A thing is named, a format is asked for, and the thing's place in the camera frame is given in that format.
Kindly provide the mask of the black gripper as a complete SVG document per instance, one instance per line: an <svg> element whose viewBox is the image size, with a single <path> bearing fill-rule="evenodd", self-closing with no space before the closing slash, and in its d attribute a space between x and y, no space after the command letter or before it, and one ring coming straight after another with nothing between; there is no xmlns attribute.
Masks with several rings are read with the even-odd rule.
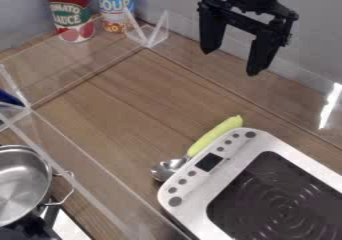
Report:
<svg viewBox="0 0 342 240"><path fill-rule="evenodd" d="M221 48L227 25L257 36L246 69L249 76L257 76L270 67L282 46L280 38L290 36L298 13L278 0L201 0L198 13L205 54Z"/></svg>

